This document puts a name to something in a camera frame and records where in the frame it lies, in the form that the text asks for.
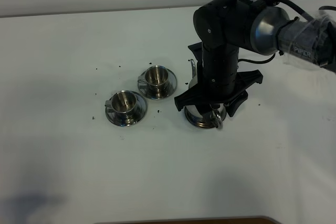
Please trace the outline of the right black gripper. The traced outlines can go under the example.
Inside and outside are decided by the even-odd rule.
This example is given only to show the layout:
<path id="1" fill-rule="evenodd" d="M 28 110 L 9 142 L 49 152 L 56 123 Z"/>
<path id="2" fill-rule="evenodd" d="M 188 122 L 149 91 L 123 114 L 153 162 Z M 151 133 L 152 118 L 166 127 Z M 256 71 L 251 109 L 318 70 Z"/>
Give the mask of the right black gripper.
<path id="1" fill-rule="evenodd" d="M 181 111 L 195 105 L 206 123 L 212 122 L 210 105 L 223 104 L 229 117 L 248 99 L 248 89 L 254 83 L 261 84 L 259 70 L 238 72 L 239 48 L 230 44 L 208 49 L 201 42 L 190 45 L 189 50 L 197 61 L 197 84 L 174 98 Z"/>

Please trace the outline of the right black silver robot arm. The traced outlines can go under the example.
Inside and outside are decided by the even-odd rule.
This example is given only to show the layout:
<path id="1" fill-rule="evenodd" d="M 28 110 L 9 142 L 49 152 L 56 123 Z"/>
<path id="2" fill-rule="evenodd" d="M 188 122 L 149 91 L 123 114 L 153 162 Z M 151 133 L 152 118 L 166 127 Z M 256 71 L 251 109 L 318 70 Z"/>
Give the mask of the right black silver robot arm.
<path id="1" fill-rule="evenodd" d="M 174 101 L 197 127 L 221 128 L 247 100 L 247 89 L 262 83 L 260 71 L 238 71 L 240 49 L 267 61 L 289 54 L 335 72 L 335 24 L 290 0 L 214 0 L 194 13 L 193 24 L 201 40 L 189 47 L 193 77 Z"/>

